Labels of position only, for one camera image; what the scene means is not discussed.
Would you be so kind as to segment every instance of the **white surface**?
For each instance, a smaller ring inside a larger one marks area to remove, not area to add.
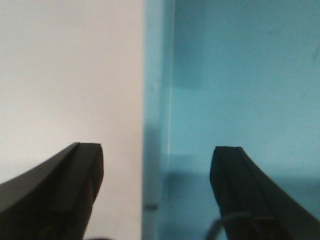
[[[142,0],[0,1],[0,181],[101,143],[86,237],[140,239]]]

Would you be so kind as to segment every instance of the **black plastic object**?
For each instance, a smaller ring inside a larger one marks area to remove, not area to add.
[[[82,240],[104,175],[100,144],[74,143],[0,185],[1,240]]]
[[[210,182],[229,240],[320,240],[320,222],[280,189],[241,147],[217,146]]]

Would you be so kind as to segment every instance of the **cable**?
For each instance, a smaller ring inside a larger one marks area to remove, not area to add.
[[[248,223],[251,223],[251,227],[254,227],[255,231],[261,235],[261,230],[259,225],[257,224],[254,216],[248,212],[233,212],[226,216],[221,217],[218,220],[215,220],[206,237],[205,240],[216,240],[219,236],[219,233],[221,232],[222,227],[225,227],[226,224],[233,222],[233,221],[246,221]]]

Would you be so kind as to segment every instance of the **light blue wall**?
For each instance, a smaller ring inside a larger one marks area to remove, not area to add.
[[[145,1],[142,239],[163,239],[175,1]]]
[[[201,239],[219,217],[215,146],[242,146],[320,219],[320,1],[176,0],[173,35],[163,239]]]

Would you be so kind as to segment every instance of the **gray wire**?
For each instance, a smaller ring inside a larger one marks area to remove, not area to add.
[[[219,236],[219,233],[221,232],[222,228],[225,226],[225,224],[233,221],[239,221],[239,220],[251,220],[253,227],[257,230],[257,232],[260,232],[260,228],[257,225],[254,216],[248,212],[233,212],[226,216],[223,216],[215,221],[213,221],[205,240],[216,240]]]

